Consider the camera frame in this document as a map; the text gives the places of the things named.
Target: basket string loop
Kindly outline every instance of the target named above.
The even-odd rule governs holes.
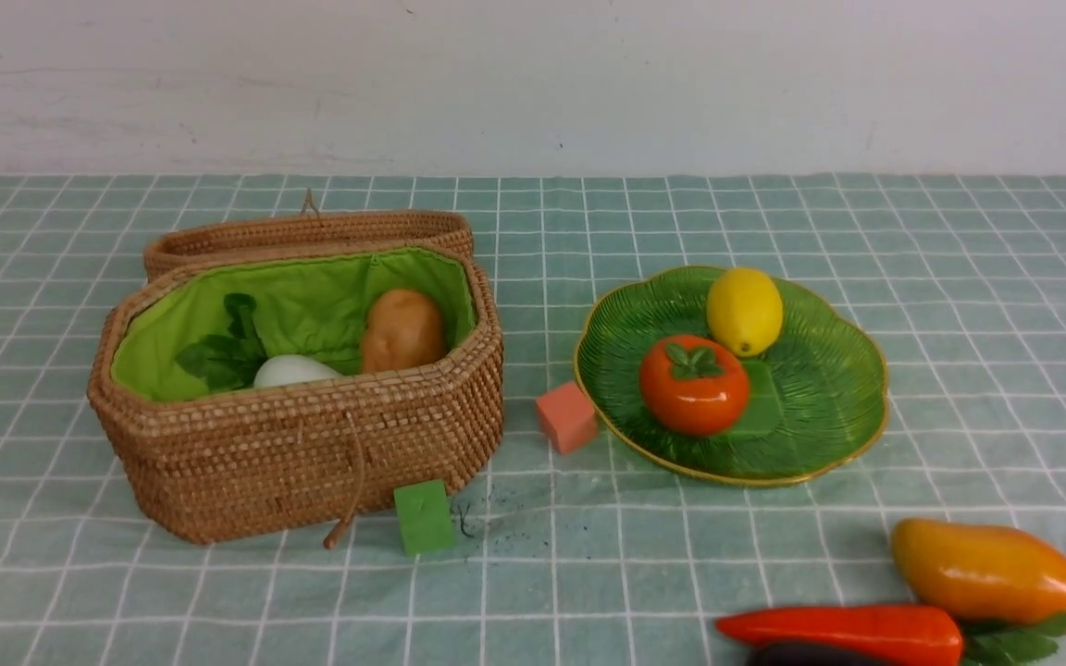
[[[323,548],[330,550],[343,536],[344,532],[348,532],[352,527],[352,521],[356,518],[356,507],[360,506],[360,493],[365,489],[365,445],[360,441],[360,434],[356,431],[356,422],[352,418],[352,412],[343,410],[343,418],[348,419],[348,424],[352,426],[352,444],[356,452],[356,488],[352,492],[352,501],[348,503],[348,509],[343,511],[343,518],[339,522],[335,523],[332,531],[326,534],[326,538],[323,539]]]
[[[307,194],[304,195],[304,207],[302,207],[302,210],[298,211],[298,214],[301,215],[307,214],[308,208],[310,208],[310,211],[314,213],[314,220],[320,220],[321,216],[323,216],[319,212],[319,208],[314,206],[314,197],[312,195],[312,191],[310,191],[310,186],[308,186],[307,189]]]

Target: green fabric lining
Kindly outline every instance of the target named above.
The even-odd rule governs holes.
[[[394,288],[422,291],[435,300],[447,322],[449,348],[474,329],[477,312],[463,266],[429,249],[229,265],[199,274],[136,315],[111,374],[154,402],[207,396],[204,380],[179,368],[175,354],[207,334],[227,334],[224,296],[240,291],[257,300],[254,321],[270,357],[308,355],[355,375],[368,309]]]

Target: green leaf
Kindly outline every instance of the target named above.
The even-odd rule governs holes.
[[[262,338],[257,334],[257,327],[254,326],[254,312],[242,311],[242,329],[245,330],[245,339],[242,340],[242,345],[245,346],[245,354],[251,355],[255,358],[266,358],[265,347],[262,345]]]
[[[205,342],[194,342],[175,354],[175,362],[191,376],[204,378],[208,371],[208,362],[212,358],[212,347]]]
[[[693,379],[694,376],[697,376],[693,368],[689,366],[674,366],[669,371],[669,375],[673,375],[673,378],[677,379],[678,383],[682,379]]]
[[[1034,628],[1008,628],[1001,633],[969,635],[965,654],[983,666],[1014,666],[1018,663],[1039,662],[1059,652],[1059,645],[1050,637],[1036,633]]]
[[[228,334],[233,337],[233,340],[244,340],[245,339],[245,325],[242,325],[240,319],[235,319],[228,322]]]
[[[232,292],[232,294],[225,294],[225,312],[228,312],[228,316],[237,319],[237,313],[242,311],[242,309],[248,309],[253,312],[257,309],[257,300],[254,296],[249,294],[241,294],[240,292]]]
[[[1050,636],[1053,639],[1066,636],[1066,611],[1056,613],[1039,623],[1032,624],[1031,632],[1040,636]]]
[[[697,350],[694,350],[693,355],[691,355],[690,358],[692,359],[694,366],[697,366],[698,368],[710,366],[710,363],[713,363],[717,360],[714,357],[714,350],[710,350],[710,347],[706,345],[699,346]]]
[[[196,344],[208,346],[212,351],[213,358],[228,358],[233,360],[246,358],[245,347],[242,346],[237,338],[219,336],[219,334],[212,332],[210,336],[205,336]]]
[[[225,362],[213,362],[208,366],[204,383],[210,391],[232,391],[232,389],[241,389],[247,385],[240,368],[228,366]]]
[[[664,355],[667,355],[676,366],[690,366],[690,355],[685,353],[684,347],[676,342],[664,345]]]
[[[960,631],[969,636],[997,634],[1007,629],[1013,629],[1013,626],[1010,622],[1003,622],[1003,620],[970,620],[970,622],[960,622]]]
[[[990,637],[978,637],[965,644],[965,656],[970,661],[981,663],[982,666],[1016,666],[1012,657],[1002,646]]]

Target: persimmon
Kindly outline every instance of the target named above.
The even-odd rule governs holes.
[[[644,355],[640,392],[661,425],[708,438],[743,417],[752,383],[740,359],[718,342],[680,334],[658,340]]]

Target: pink block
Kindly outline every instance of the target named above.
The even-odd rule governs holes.
[[[578,451],[600,435],[595,405],[578,384],[566,383],[536,400],[542,432],[560,454]]]

